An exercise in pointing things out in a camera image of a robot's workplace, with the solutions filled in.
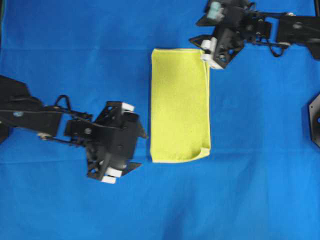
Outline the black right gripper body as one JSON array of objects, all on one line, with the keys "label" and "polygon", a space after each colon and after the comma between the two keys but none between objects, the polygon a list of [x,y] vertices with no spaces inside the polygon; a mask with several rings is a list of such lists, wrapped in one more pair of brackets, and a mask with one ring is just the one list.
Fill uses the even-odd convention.
[{"label": "black right gripper body", "polygon": [[245,42],[256,44],[262,39],[268,40],[272,24],[263,16],[257,16],[256,13],[247,9],[239,26],[217,25],[214,27],[211,36],[215,38],[215,47],[201,47],[204,51],[201,59],[212,69],[222,70],[244,48]]}]

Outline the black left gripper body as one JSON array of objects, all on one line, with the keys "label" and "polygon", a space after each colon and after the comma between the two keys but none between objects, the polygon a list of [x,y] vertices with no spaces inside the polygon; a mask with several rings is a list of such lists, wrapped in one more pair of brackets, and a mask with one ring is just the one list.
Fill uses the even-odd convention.
[{"label": "black left gripper body", "polygon": [[85,148],[88,178],[115,184],[120,178],[119,165],[131,162],[138,141],[137,129],[122,128],[122,115],[135,113],[134,109],[125,102],[109,101],[94,121],[76,116],[67,122],[64,135]]}]

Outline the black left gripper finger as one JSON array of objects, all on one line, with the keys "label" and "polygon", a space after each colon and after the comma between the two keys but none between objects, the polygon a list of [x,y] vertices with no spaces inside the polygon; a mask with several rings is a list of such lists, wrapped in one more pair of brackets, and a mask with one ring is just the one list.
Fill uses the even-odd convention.
[{"label": "black left gripper finger", "polygon": [[119,165],[120,169],[120,173],[119,173],[119,177],[123,177],[127,174],[129,174],[130,172],[136,170],[137,168],[139,168],[142,164],[139,162],[129,162],[129,163],[122,163]]},{"label": "black left gripper finger", "polygon": [[144,127],[142,126],[142,123],[140,120],[136,121],[136,134],[138,138],[148,139],[149,136],[147,135]]}]

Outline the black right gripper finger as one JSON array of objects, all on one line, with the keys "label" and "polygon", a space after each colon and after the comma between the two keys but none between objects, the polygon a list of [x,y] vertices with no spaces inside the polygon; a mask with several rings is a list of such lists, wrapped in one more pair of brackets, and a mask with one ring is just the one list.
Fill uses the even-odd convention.
[{"label": "black right gripper finger", "polygon": [[189,42],[199,48],[214,48],[215,38],[212,35],[203,34],[189,39]]}]

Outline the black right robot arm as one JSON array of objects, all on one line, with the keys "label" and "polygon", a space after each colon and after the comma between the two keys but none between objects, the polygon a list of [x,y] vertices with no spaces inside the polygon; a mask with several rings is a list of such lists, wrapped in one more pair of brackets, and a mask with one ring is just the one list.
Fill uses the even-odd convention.
[{"label": "black right robot arm", "polygon": [[198,27],[213,27],[212,34],[189,39],[200,48],[201,59],[212,69],[222,70],[239,54],[245,44],[267,46],[276,58],[291,45],[306,47],[315,60],[320,59],[320,2],[314,2],[316,15],[292,12],[263,12],[248,0],[210,0]]}]

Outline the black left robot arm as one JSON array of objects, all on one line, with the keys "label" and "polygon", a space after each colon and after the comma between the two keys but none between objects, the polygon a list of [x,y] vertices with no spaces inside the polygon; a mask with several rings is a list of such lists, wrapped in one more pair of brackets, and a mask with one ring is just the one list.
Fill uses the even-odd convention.
[{"label": "black left robot arm", "polygon": [[86,112],[72,110],[67,95],[54,105],[44,105],[32,96],[24,82],[0,77],[0,141],[13,128],[34,131],[44,141],[83,147],[87,177],[115,184],[118,178],[141,166],[133,162],[138,138],[148,136],[134,106],[107,101],[96,119]]}]

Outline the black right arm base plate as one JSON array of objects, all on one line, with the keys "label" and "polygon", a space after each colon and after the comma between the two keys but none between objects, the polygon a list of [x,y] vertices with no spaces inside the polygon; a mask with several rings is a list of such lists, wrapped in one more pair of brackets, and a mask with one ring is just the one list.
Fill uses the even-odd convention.
[{"label": "black right arm base plate", "polygon": [[317,92],[301,108],[303,140],[320,151],[320,93]]}]

